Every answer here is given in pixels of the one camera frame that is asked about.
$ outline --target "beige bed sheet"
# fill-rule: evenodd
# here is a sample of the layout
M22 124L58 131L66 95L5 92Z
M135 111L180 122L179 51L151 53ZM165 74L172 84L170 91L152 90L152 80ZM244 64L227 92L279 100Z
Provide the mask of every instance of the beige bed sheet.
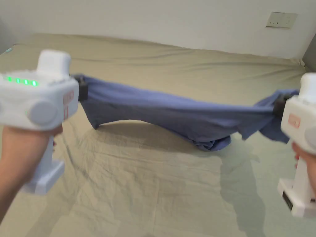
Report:
M0 56L0 71L34 69L42 49L67 51L71 73L197 100L251 105L299 88L300 61L103 37L36 34ZM47 196L19 193L5 237L315 236L277 192L293 177L290 145L256 133L203 152L143 122L89 124L83 109L64 123L55 159L63 177Z

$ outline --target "wrist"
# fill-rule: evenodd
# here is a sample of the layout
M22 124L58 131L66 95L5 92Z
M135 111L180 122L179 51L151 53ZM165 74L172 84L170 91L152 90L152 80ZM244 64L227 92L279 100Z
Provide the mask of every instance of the wrist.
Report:
M10 158L2 157L0 160L1 183L7 183L13 189L20 189L25 183L26 175L20 172L11 162Z

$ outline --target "electrical outlet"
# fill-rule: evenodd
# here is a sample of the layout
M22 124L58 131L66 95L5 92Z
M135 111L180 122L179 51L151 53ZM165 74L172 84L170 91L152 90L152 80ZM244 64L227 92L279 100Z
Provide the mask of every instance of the electrical outlet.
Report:
M283 19L284 13L282 12L272 12L268 22L267 27L280 27L280 23Z
M296 18L296 13L272 12L266 27L292 28Z

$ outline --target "wrinkled sheet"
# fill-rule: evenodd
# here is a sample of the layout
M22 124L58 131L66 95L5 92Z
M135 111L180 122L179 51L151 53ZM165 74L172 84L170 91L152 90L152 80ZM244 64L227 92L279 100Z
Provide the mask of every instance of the wrinkled sheet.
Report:
M89 88L88 99L81 105L94 129L110 122L138 120L165 128L205 151L227 147L236 132L243 140L260 131L273 141L287 143L282 119L274 116L273 106L279 95L298 94L297 90L279 90L254 106L232 106L81 77Z
M103 37L37 34L0 56L0 71L35 69L42 49L71 54L84 73L194 100L251 106L278 89L299 89L299 61ZM204 152L145 122L94 130L81 106L56 138L65 174L46 196L19 193L5 237L297 237L315 220L293 218L277 192L293 177L290 144L234 134Z

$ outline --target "crumpled fabric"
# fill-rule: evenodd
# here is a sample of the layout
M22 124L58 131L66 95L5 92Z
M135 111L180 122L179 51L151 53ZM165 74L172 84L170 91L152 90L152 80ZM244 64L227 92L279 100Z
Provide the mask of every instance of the crumpled fabric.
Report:
M140 120L167 129L201 150L216 151L231 143L236 132L246 140L259 131L265 137L287 143L281 119L273 115L280 94L298 90L277 90L253 106L233 106L195 101L162 92L138 89L84 76L88 99L81 102L91 125L120 120Z

